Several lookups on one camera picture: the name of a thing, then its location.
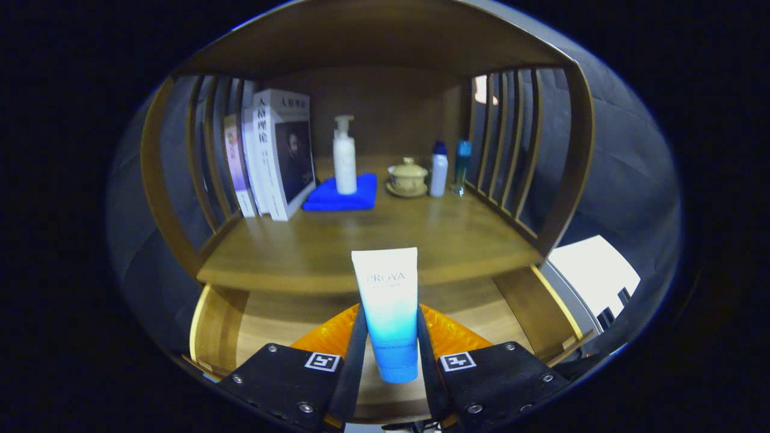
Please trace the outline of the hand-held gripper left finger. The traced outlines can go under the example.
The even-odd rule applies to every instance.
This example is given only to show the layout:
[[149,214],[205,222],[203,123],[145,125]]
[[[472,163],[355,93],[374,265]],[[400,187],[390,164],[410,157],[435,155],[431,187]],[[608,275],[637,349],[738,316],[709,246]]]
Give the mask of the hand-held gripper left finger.
[[356,304],[294,345],[267,343],[217,387],[269,431],[343,431],[357,408],[367,339]]

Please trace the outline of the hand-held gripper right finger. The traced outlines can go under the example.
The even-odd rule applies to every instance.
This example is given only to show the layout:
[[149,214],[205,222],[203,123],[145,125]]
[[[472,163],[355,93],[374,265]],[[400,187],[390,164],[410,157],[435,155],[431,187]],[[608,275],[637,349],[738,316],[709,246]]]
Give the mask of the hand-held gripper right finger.
[[493,343],[431,307],[416,329],[431,419],[443,429],[511,429],[569,381],[517,342]]

